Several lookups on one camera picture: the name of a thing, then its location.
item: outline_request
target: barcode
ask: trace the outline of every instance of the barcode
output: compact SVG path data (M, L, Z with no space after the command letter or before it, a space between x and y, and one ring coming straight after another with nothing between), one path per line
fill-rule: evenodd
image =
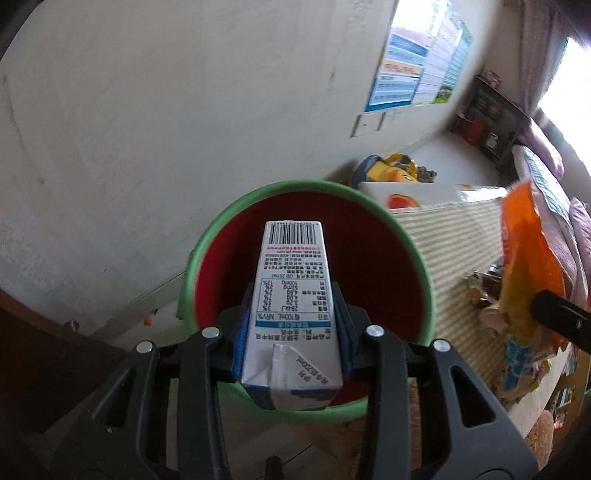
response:
M300 223L272 223L269 232L270 244L315 245L316 231L314 224Z

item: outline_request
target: nutrition facts table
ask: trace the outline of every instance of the nutrition facts table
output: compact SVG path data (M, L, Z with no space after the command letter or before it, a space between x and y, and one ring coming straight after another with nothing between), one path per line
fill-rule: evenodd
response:
M330 327L326 280L263 278L256 303L256 326Z

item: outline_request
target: curtain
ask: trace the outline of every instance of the curtain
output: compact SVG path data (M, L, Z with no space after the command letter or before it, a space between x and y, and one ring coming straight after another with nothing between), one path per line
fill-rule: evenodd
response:
M558 66L569 28L546 0L521 0L519 94L525 113L533 116Z

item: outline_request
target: metal screw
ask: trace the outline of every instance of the metal screw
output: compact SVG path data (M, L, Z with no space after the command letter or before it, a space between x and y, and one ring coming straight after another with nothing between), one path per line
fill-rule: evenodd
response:
M380 325L369 325L365 331L368 333L369 336L371 337L381 337L384 336L384 328L380 327Z
M215 338L220 334L220 329L217 327L205 327L203 330L201 330L201 335L203 335L205 338Z
M152 348L154 348L154 345L149 340L144 340L135 346L135 350L138 353L150 353Z
M452 346L449 344L447 340L438 338L433 342L433 348L438 352L448 352L452 349Z

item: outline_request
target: white wall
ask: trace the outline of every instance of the white wall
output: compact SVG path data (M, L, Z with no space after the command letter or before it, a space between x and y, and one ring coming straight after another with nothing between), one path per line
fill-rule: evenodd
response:
M501 77L499 91L509 100L519 102L519 44L521 21L516 9L499 11L491 47L486 56L488 67Z
M0 62L0 287L89 333L183 270L228 203L441 128L448 105L349 138L394 0L45 0Z

